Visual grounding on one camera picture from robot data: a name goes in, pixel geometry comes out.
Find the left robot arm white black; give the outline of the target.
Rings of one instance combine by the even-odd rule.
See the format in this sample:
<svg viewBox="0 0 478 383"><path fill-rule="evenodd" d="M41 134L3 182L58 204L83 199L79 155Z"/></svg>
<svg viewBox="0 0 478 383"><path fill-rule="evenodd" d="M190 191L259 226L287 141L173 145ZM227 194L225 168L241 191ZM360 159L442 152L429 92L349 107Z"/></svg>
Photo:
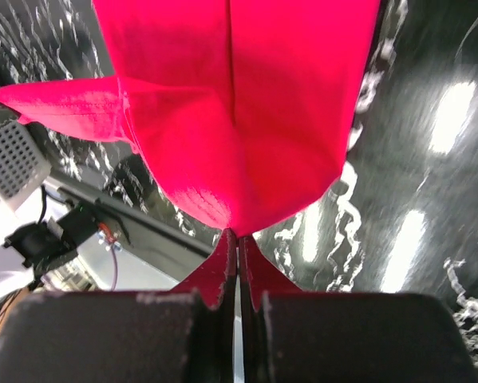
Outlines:
<svg viewBox="0 0 478 383"><path fill-rule="evenodd" d="M77 248L97 233L97 219L76 207L60 219L19 227L0 245L0 301L77 257Z"/></svg>

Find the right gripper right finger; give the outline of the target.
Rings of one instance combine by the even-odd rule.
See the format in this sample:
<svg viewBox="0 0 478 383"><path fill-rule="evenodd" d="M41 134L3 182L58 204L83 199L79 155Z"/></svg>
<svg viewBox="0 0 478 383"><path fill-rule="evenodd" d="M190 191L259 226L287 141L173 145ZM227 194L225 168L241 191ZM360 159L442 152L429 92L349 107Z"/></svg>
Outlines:
<svg viewBox="0 0 478 383"><path fill-rule="evenodd" d="M423 294L309 292L239 241L248 382L477 382L452 315Z"/></svg>

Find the pink t shirt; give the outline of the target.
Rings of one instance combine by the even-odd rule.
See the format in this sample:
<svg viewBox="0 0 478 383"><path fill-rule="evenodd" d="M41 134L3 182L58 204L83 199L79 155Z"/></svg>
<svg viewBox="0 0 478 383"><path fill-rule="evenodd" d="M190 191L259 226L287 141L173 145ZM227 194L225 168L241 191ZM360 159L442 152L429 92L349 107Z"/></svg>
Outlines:
<svg viewBox="0 0 478 383"><path fill-rule="evenodd" d="M114 74L0 88L82 140L123 141L167 198L245 236L341 175L377 1L96 1Z"/></svg>

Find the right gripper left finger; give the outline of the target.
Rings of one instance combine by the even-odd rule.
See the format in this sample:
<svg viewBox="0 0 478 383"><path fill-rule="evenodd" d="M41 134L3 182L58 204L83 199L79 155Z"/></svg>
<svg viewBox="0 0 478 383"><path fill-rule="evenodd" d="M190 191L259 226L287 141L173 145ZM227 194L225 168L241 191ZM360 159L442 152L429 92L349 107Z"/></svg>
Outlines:
<svg viewBox="0 0 478 383"><path fill-rule="evenodd" d="M231 382L236 237L165 291L45 292L0 334L0 382Z"/></svg>

